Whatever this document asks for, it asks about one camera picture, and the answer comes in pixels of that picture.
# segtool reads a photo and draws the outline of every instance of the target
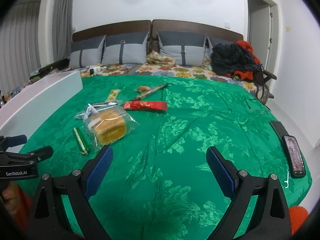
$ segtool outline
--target red fabric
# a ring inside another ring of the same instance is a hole
[[[32,201],[19,186],[17,186],[17,195],[19,196],[18,212],[13,215],[13,218],[16,224],[23,231],[27,231],[28,217]]]
[[[152,102],[152,101],[127,101],[124,103],[125,110],[140,110],[140,111],[167,111],[167,102]]]
[[[302,226],[308,217],[308,211],[304,207],[295,206],[289,208],[291,220],[291,234],[293,235]]]
[[[260,64],[260,60],[256,57],[256,55],[253,54],[253,47],[251,46],[250,43],[246,42],[246,41],[237,41],[237,44],[240,45],[242,48],[247,49],[248,51],[251,52],[251,54],[253,55],[254,61],[256,64]],[[249,80],[253,80],[253,72],[252,71],[246,71],[246,72],[241,72],[241,71],[235,71],[234,73],[230,73],[227,74],[227,77],[231,77],[231,76],[239,76],[239,79],[241,81],[243,81],[244,79],[249,79]]]

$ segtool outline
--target doorway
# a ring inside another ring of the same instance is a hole
[[[248,0],[248,38],[264,69],[273,73],[278,49],[278,6],[271,0]]]

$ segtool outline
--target headboard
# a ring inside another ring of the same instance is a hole
[[[154,50],[159,52],[158,31],[206,33],[209,37],[217,37],[232,42],[243,40],[243,36],[239,33],[211,25],[175,20],[153,20],[151,31],[151,51]]]
[[[102,25],[83,31],[76,32],[72,35],[72,41],[83,41],[98,36],[111,36],[122,33],[134,33],[134,32],[151,32],[151,21],[129,21],[120,23],[111,23]],[[147,42],[147,54],[150,50],[150,41]]]

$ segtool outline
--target gray curtain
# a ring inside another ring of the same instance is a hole
[[[39,2],[16,5],[0,27],[0,90],[23,85],[40,67]]]
[[[55,0],[52,22],[53,59],[69,57],[72,43],[72,1]]]

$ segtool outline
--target green tablecloth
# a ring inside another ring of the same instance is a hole
[[[54,155],[39,164],[40,175],[69,174],[95,154],[82,156],[72,136],[74,119],[87,103],[104,101],[112,89],[120,100],[137,95],[141,85],[171,85],[151,95],[168,102],[166,113],[130,111],[140,126],[112,145],[114,160],[90,204],[113,240],[205,240],[220,221],[230,200],[225,198],[207,163],[205,152],[216,146],[238,169],[253,176],[278,175],[283,188],[288,164],[280,141],[269,125],[275,117],[238,85],[176,77],[102,76],[84,78],[84,89],[56,111],[29,139],[21,152],[51,145]],[[32,196],[39,179],[21,181]],[[312,180],[289,178],[284,189],[289,206],[307,194]],[[66,211],[81,233],[68,198]],[[251,201],[237,233],[244,233],[253,212]]]

